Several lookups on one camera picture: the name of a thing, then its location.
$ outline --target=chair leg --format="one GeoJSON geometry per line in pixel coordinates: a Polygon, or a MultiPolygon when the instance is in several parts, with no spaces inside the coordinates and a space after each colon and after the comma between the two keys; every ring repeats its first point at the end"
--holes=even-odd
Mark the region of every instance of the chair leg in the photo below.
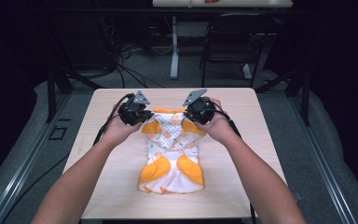
{"type": "Polygon", "coordinates": [[[255,67],[254,67],[254,70],[253,70],[253,73],[252,73],[251,84],[249,85],[250,88],[253,87],[253,84],[255,82],[255,75],[257,74],[257,67],[258,67],[258,60],[255,61],[255,67]]]}
{"type": "Polygon", "coordinates": [[[206,70],[206,60],[204,58],[202,60],[202,81],[201,81],[202,88],[204,88],[204,86],[205,86],[205,70],[206,70]]]}
{"type": "Polygon", "coordinates": [[[199,69],[201,69],[201,68],[202,68],[202,62],[203,62],[203,60],[204,60],[204,53],[202,52],[202,54],[201,54],[201,60],[200,60],[200,65],[199,65],[199,69]]]}

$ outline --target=tabletop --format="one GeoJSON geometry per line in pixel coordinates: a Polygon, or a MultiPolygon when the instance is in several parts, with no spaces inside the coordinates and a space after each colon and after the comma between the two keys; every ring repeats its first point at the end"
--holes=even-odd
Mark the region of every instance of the tabletop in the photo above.
{"type": "MultiPolygon", "coordinates": [[[[141,89],[154,106],[181,108],[191,91],[198,89],[141,89]]],[[[91,147],[113,105],[137,89],[100,89],[93,93],[64,171],[91,147]]],[[[244,141],[285,181],[255,91],[248,88],[211,88],[204,94],[221,101],[244,141]]],[[[147,162],[145,135],[133,133],[116,147],[82,218],[90,219],[183,219],[250,217],[249,199],[227,150],[209,135],[200,139],[199,162],[203,190],[188,194],[145,193],[137,188],[147,162]]]]}
{"type": "Polygon", "coordinates": [[[291,0],[219,0],[204,3],[204,0],[153,0],[154,7],[291,7],[291,0]]]}

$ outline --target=black cable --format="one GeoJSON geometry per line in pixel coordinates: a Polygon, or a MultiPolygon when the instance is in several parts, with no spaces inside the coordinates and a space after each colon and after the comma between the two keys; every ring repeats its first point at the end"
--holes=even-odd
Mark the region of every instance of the black cable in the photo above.
{"type": "Polygon", "coordinates": [[[125,89],[125,88],[126,88],[126,83],[125,83],[125,81],[124,81],[123,74],[121,73],[121,69],[120,69],[120,68],[117,68],[117,71],[118,71],[118,73],[119,73],[120,76],[121,76],[121,82],[123,83],[123,84],[122,84],[122,88],[125,89]]]}
{"type": "Polygon", "coordinates": [[[142,74],[140,74],[139,72],[134,71],[134,70],[132,70],[132,69],[130,69],[130,68],[128,68],[128,67],[125,67],[125,68],[126,68],[127,70],[129,70],[129,71],[131,71],[131,72],[135,73],[136,75],[140,76],[140,77],[144,80],[144,83],[145,83],[145,78],[146,78],[147,80],[149,80],[149,81],[153,82],[154,84],[156,84],[156,85],[160,86],[161,88],[164,88],[163,86],[161,86],[160,84],[158,84],[156,81],[152,80],[151,78],[146,77],[146,76],[143,76],[143,75],[142,75],[142,74]]]}
{"type": "Polygon", "coordinates": [[[216,110],[216,109],[193,109],[194,111],[213,111],[215,113],[219,113],[221,115],[223,115],[228,121],[231,120],[231,118],[225,113],[225,112],[222,112],[220,110],[216,110]]]}
{"type": "Polygon", "coordinates": [[[110,115],[109,117],[107,118],[106,120],[106,123],[101,127],[100,131],[98,131],[98,134],[97,136],[95,137],[95,140],[94,140],[94,143],[92,144],[93,146],[98,142],[100,141],[101,139],[101,136],[103,135],[103,132],[105,131],[106,129],[106,126],[109,124],[109,122],[115,118],[116,116],[113,116],[118,108],[118,106],[121,104],[121,102],[123,102],[124,99],[126,98],[130,98],[132,96],[131,93],[129,94],[126,94],[125,96],[121,97],[121,99],[117,102],[117,104],[115,104],[115,106],[113,107],[112,109],[112,112],[110,112],[110,115]]]}
{"type": "Polygon", "coordinates": [[[4,219],[2,220],[2,223],[5,223],[6,219],[10,215],[10,213],[13,211],[13,209],[17,206],[17,204],[20,202],[20,200],[28,193],[28,191],[37,183],[39,180],[41,180],[43,177],[45,177],[50,171],[52,171],[54,168],[56,168],[61,162],[63,162],[66,158],[69,157],[69,153],[67,153],[63,158],[61,158],[59,161],[57,161],[53,166],[51,166],[46,172],[44,172],[41,176],[39,176],[16,200],[16,202],[13,203],[13,205],[10,207],[10,209],[7,211],[7,214],[5,215],[4,219]]]}
{"type": "Polygon", "coordinates": [[[92,75],[82,75],[82,77],[86,77],[88,79],[93,79],[96,77],[106,77],[107,75],[111,74],[112,72],[115,71],[115,67],[111,67],[111,68],[106,68],[103,71],[97,73],[97,74],[92,74],[92,75]]]}
{"type": "Polygon", "coordinates": [[[125,57],[126,60],[130,58],[130,56],[132,55],[132,51],[137,49],[136,47],[136,44],[129,44],[121,49],[123,55],[124,53],[129,54],[129,56],[125,57]]]}
{"type": "Polygon", "coordinates": [[[250,203],[250,206],[251,206],[251,216],[252,216],[252,222],[254,224],[257,223],[257,220],[255,219],[255,209],[253,208],[252,204],[250,203]]]}
{"type": "Polygon", "coordinates": [[[219,107],[220,111],[223,111],[223,108],[222,108],[219,104],[217,104],[217,103],[215,103],[215,102],[212,102],[212,104],[214,104],[215,106],[219,107]]]}
{"type": "MultiPolygon", "coordinates": [[[[124,71],[126,71],[126,68],[125,68],[123,65],[117,64],[117,66],[120,67],[121,69],[123,69],[124,71]]],[[[145,88],[148,88],[144,83],[142,83],[141,80],[139,80],[136,76],[134,76],[133,73],[128,72],[128,71],[126,71],[126,72],[127,72],[130,76],[132,76],[137,82],[139,82],[139,84],[141,84],[141,85],[144,86],[145,88]]]]}
{"type": "Polygon", "coordinates": [[[122,69],[123,69],[124,71],[126,71],[128,74],[130,74],[132,77],[134,77],[134,74],[133,74],[133,73],[135,73],[135,75],[138,75],[138,76],[142,79],[142,81],[143,81],[143,83],[144,83],[144,87],[148,88],[147,85],[146,85],[146,81],[145,81],[144,76],[142,76],[142,75],[139,74],[138,72],[135,72],[135,71],[133,71],[132,69],[130,69],[130,68],[124,66],[124,64],[122,64],[122,69]]]}
{"type": "Polygon", "coordinates": [[[130,50],[122,50],[120,52],[120,57],[123,60],[128,60],[131,56],[132,56],[132,51],[130,51],[130,50]]]}

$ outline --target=chair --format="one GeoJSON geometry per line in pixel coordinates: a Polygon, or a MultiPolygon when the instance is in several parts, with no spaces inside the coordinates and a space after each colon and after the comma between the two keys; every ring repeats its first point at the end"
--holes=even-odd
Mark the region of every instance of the chair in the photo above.
{"type": "Polygon", "coordinates": [[[241,68],[254,63],[250,87],[253,87],[265,37],[273,27],[273,19],[264,14],[224,13],[208,24],[200,61],[202,83],[205,84],[206,63],[238,63],[241,68]]]}

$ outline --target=gray carpet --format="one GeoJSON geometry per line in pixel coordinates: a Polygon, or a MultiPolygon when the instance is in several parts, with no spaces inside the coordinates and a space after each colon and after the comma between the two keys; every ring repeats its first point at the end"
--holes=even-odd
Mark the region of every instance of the gray carpet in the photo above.
{"type": "MultiPolygon", "coordinates": [[[[195,44],[198,43],[197,40],[192,41],[191,39],[186,40],[181,45],[179,77],[176,80],[170,79],[171,51],[167,54],[157,54],[153,50],[135,50],[130,58],[124,62],[124,65],[145,77],[153,79],[165,88],[199,87],[201,72],[198,66],[201,47],[195,44]]],[[[208,71],[207,87],[246,87],[249,85],[249,81],[243,80],[238,66],[210,66],[208,71]]],[[[88,76],[91,72],[84,72],[83,74],[88,76]]],[[[263,71],[257,77],[255,86],[260,86],[265,79],[274,77],[276,77],[276,74],[263,71]]],[[[144,87],[128,74],[124,74],[123,78],[125,88],[141,89],[144,87]]],[[[106,88],[122,88],[121,77],[117,71],[105,77],[96,77],[93,81],[106,88]]],[[[21,186],[19,195],[71,150],[92,95],[89,87],[77,80],[72,80],[72,83],[75,87],[72,95],[66,98],[58,92],[61,102],[66,100],[66,104],[60,110],[54,122],[56,132],[51,135],[53,131],[50,130],[47,138],[41,144],[41,150],[37,155],[34,167],[21,186]],[[62,137],[64,130],[63,138],[54,140],[54,138],[62,137]]],[[[148,79],[145,80],[145,84],[150,88],[160,88],[159,85],[148,79]]],[[[301,120],[296,115],[298,111],[293,107],[293,104],[296,105],[297,99],[286,98],[282,93],[284,87],[284,83],[279,84],[267,93],[258,94],[258,99],[288,186],[293,193],[300,193],[303,196],[298,204],[308,223],[342,223],[344,222],[343,217],[338,212],[335,202],[332,200],[331,192],[329,192],[329,188],[321,175],[321,170],[315,162],[308,134],[304,131],[301,120]]],[[[46,83],[41,84],[35,90],[38,93],[38,102],[33,116],[0,169],[0,203],[12,176],[16,174],[18,167],[33,148],[36,138],[45,128],[44,121],[47,118],[48,111],[46,83]]],[[[358,184],[350,169],[342,160],[342,148],[334,125],[325,113],[321,102],[313,94],[310,98],[310,123],[310,129],[317,139],[321,151],[342,190],[342,196],[348,203],[354,217],[354,220],[350,220],[349,223],[354,221],[358,223],[358,184]]],[[[29,223],[44,194],[62,173],[63,166],[64,161],[38,181],[10,212],[6,223],[29,223]]],[[[84,221],[84,223],[99,222],[98,220],[84,221]]]]}

